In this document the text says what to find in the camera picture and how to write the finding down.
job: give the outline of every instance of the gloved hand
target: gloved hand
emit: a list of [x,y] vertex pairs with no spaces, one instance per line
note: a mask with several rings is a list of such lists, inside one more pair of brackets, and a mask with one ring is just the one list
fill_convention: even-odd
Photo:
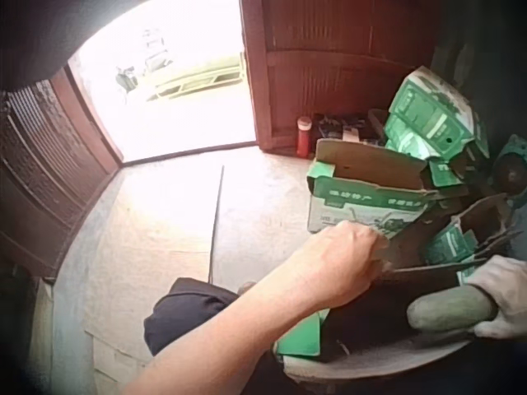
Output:
[[476,336],[496,339],[527,336],[526,262],[495,255],[467,283],[485,290],[499,308],[493,321],[473,328]]

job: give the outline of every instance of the concrete floor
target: concrete floor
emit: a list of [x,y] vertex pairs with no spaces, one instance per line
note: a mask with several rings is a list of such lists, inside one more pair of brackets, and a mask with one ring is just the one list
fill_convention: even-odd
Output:
[[[212,245],[212,282],[230,290],[257,281],[309,236],[308,160],[264,154],[257,147],[199,156],[224,165]],[[173,159],[175,163],[182,159]],[[93,339],[84,332],[86,280],[119,188],[119,173],[96,204],[70,248],[54,286],[53,394],[96,393]]]

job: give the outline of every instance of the open door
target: open door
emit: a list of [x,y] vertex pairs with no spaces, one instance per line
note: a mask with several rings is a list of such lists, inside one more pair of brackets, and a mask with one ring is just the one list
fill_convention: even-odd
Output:
[[403,78],[430,65],[434,0],[241,0],[256,136],[296,145],[296,120],[387,109]]
[[54,278],[121,157],[67,68],[1,94],[0,258]]

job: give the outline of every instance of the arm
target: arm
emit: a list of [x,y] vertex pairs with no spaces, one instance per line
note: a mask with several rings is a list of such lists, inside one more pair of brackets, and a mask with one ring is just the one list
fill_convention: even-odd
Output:
[[287,330],[368,289],[380,271],[371,255],[384,243],[375,231],[349,222],[311,236],[236,302],[170,344],[124,393],[240,393],[259,357]]

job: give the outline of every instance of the red bottle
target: red bottle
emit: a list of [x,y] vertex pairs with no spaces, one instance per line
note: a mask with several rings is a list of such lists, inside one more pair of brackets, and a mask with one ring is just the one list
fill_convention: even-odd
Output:
[[296,155],[300,158],[307,158],[310,154],[310,132],[311,118],[299,117],[296,121],[298,126],[298,142],[296,144]]

